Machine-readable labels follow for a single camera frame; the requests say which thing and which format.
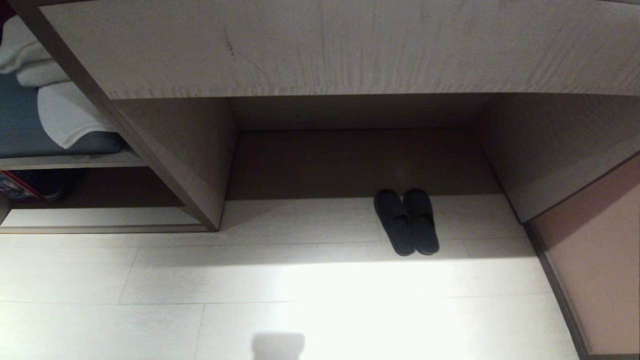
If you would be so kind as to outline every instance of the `slipper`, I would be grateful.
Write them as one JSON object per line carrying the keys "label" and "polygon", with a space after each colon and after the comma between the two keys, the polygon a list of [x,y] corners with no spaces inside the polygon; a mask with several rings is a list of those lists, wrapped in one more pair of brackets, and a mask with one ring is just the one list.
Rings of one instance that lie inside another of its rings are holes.
{"label": "slipper", "polygon": [[415,244],[409,228],[409,214],[404,210],[402,201],[393,190],[380,190],[373,201],[376,213],[385,228],[391,245],[401,256],[415,252]]}
{"label": "slipper", "polygon": [[438,252],[440,244],[436,235],[433,207],[429,195],[419,189],[409,190],[404,195],[403,204],[409,213],[416,250],[423,255],[433,255]]}

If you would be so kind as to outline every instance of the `gray mattress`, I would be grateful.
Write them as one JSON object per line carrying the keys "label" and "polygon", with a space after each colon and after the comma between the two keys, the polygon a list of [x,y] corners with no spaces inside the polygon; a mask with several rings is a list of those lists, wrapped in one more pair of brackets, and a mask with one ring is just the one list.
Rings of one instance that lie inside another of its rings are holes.
{"label": "gray mattress", "polygon": [[15,74],[0,75],[0,158],[110,154],[122,149],[117,133],[94,131],[64,149],[44,131],[38,117],[38,90],[18,84]]}

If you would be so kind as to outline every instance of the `pink wall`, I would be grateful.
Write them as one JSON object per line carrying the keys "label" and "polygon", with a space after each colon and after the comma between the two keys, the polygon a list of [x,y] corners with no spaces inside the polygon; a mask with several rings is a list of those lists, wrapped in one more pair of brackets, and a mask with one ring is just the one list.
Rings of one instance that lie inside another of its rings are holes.
{"label": "pink wall", "polygon": [[589,352],[640,352],[640,156],[532,224]]}

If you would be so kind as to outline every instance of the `white wooden floor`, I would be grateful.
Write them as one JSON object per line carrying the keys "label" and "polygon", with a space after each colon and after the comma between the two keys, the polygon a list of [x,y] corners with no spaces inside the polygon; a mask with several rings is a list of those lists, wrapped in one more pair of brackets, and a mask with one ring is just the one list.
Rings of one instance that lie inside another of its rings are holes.
{"label": "white wooden floor", "polygon": [[372,199],[233,200],[217,234],[0,235],[0,359],[577,359],[503,195],[433,197],[401,258]]}

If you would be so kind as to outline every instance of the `white towel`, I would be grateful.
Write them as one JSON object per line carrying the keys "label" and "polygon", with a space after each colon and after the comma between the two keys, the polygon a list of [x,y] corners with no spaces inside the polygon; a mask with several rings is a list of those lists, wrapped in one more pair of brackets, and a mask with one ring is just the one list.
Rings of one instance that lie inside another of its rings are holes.
{"label": "white towel", "polygon": [[15,71],[25,63],[46,59],[51,59],[51,55],[22,19],[14,16],[5,22],[0,45],[0,74]]}
{"label": "white towel", "polygon": [[92,131],[115,132],[109,121],[71,82],[41,88],[38,115],[49,137],[65,149]]}
{"label": "white towel", "polygon": [[71,81],[55,60],[42,60],[24,64],[15,74],[20,85],[27,88],[39,88]]}

